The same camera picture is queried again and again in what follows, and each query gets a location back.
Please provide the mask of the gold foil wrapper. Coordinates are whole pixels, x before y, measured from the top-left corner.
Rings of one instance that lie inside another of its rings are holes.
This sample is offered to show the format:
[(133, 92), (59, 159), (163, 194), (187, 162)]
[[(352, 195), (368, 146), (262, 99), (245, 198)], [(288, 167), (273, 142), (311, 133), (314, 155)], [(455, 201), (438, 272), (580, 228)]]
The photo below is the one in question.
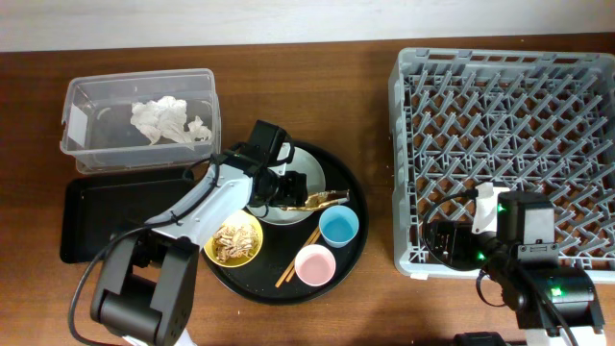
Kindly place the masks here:
[(285, 206), (281, 210), (292, 211), (317, 211), (324, 210), (329, 207), (342, 205), (350, 201), (349, 190), (329, 190), (310, 194), (305, 203), (299, 207)]

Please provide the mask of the blue plastic cup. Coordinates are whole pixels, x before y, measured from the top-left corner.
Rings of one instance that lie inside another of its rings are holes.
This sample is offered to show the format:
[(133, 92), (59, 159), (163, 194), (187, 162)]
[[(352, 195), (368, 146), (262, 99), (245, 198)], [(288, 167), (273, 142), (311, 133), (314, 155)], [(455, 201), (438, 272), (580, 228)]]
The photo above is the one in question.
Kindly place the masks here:
[(345, 206), (334, 206), (323, 211), (318, 227), (325, 242), (333, 248), (348, 245), (358, 234), (357, 214)]

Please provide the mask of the pink plastic cup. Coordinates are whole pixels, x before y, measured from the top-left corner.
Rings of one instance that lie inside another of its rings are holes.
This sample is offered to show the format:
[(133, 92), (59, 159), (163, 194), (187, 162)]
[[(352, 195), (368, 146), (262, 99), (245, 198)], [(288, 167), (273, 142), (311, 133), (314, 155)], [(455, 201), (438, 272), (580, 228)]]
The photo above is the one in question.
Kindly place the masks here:
[(321, 286), (328, 283), (336, 269), (333, 253), (323, 245), (309, 246), (310, 255), (306, 262), (297, 269), (298, 278), (309, 286)]

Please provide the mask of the white napkin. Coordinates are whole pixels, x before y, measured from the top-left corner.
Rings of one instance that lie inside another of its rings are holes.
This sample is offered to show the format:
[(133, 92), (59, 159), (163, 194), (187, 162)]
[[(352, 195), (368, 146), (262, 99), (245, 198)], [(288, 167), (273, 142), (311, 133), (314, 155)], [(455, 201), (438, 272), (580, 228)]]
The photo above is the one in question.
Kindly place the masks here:
[(206, 141), (213, 138), (211, 129), (199, 115), (187, 121), (187, 102), (173, 96), (163, 96), (158, 101), (132, 103), (130, 123), (135, 126), (150, 144), (162, 138), (176, 143)]

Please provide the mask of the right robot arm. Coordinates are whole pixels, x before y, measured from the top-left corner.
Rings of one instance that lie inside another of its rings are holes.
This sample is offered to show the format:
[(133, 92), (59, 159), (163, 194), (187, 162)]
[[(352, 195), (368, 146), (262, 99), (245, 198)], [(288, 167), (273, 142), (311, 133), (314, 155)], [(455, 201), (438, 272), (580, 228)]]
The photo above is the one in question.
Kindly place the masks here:
[(502, 289), (528, 345), (604, 345), (599, 297), (582, 269), (559, 263), (554, 206), (536, 192), (508, 191), (490, 207), (494, 230), (474, 222), (423, 221), (430, 254), (455, 271), (476, 270)]

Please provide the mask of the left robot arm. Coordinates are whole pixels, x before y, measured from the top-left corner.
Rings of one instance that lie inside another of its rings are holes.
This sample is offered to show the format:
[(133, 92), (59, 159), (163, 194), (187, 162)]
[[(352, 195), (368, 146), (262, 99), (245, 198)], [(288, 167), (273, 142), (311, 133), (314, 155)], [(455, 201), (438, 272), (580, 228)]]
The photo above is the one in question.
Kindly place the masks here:
[(301, 207), (305, 174), (287, 169), (295, 151), (227, 150), (208, 158), (203, 178), (177, 203), (144, 225), (116, 236), (86, 267), (71, 300), (68, 327), (96, 264), (102, 266), (90, 317), (134, 345), (186, 345), (198, 269), (206, 243), (247, 206)]

